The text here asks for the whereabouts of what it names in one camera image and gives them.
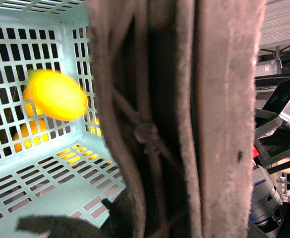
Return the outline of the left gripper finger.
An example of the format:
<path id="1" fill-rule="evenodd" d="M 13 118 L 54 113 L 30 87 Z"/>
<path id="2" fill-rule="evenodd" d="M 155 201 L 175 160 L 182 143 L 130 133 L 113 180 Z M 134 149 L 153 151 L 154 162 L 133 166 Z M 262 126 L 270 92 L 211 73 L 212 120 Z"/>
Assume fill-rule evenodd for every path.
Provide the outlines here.
<path id="1" fill-rule="evenodd" d="M 26 216 L 18 219 L 16 230 L 48 233 L 50 238 L 104 238 L 105 233 L 79 218 L 66 216 Z"/>

